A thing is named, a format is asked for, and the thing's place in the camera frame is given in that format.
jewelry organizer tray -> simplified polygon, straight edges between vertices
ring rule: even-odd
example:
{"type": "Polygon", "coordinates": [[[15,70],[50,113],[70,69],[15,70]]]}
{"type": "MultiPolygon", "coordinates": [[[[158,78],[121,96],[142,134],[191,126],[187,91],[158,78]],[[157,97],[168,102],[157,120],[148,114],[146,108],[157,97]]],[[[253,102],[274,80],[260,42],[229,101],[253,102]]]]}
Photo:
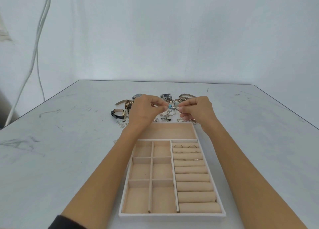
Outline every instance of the jewelry organizer tray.
{"type": "Polygon", "coordinates": [[[226,213],[191,122],[153,122],[134,146],[122,220],[202,221],[226,213]]]}

black sleeve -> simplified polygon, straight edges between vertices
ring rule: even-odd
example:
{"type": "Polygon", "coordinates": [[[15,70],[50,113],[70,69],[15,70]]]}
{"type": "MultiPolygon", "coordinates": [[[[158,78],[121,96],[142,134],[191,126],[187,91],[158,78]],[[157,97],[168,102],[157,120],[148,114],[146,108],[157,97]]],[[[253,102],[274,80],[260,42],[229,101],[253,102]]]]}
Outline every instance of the black sleeve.
{"type": "Polygon", "coordinates": [[[69,218],[59,215],[54,219],[51,226],[49,226],[49,229],[86,229],[86,228],[81,226],[79,223],[72,221],[69,218]]]}

white table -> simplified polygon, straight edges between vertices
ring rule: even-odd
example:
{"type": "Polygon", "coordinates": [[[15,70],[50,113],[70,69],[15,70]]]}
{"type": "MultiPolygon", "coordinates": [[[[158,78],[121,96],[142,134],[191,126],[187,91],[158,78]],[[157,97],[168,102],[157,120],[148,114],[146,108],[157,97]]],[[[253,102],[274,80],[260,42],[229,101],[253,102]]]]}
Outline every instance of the white table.
{"type": "MultiPolygon", "coordinates": [[[[0,131],[0,227],[48,227],[120,136],[110,115],[115,103],[136,93],[208,96],[254,166],[308,228],[318,228],[315,127],[255,86],[121,81],[78,81],[0,131]]],[[[227,217],[212,223],[123,223],[120,188],[108,228],[243,228],[211,142],[195,127],[227,217]]]]}

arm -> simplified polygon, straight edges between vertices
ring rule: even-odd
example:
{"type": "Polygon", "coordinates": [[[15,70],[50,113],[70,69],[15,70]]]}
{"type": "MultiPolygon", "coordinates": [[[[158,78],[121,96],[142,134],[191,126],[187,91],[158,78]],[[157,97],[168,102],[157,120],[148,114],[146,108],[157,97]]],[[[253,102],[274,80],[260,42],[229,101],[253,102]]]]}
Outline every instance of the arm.
{"type": "Polygon", "coordinates": [[[130,111],[130,123],[110,152],[76,193],[62,212],[87,229],[105,229],[133,147],[154,118],[168,104],[156,96],[136,98],[130,111]]]}
{"type": "Polygon", "coordinates": [[[196,119],[210,137],[246,229],[306,228],[218,121],[208,97],[179,106],[183,120],[196,119]]]}

forearm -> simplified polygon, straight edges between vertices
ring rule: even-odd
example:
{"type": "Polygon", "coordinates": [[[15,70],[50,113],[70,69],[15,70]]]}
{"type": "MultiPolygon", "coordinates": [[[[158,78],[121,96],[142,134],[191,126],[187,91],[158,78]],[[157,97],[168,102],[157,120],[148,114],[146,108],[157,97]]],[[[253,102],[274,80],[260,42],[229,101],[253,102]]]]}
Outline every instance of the forearm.
{"type": "Polygon", "coordinates": [[[306,228],[219,121],[212,122],[205,132],[213,143],[246,229],[306,228]]]}
{"type": "Polygon", "coordinates": [[[106,228],[118,187],[141,131],[127,126],[62,215],[87,229],[106,228]]]}

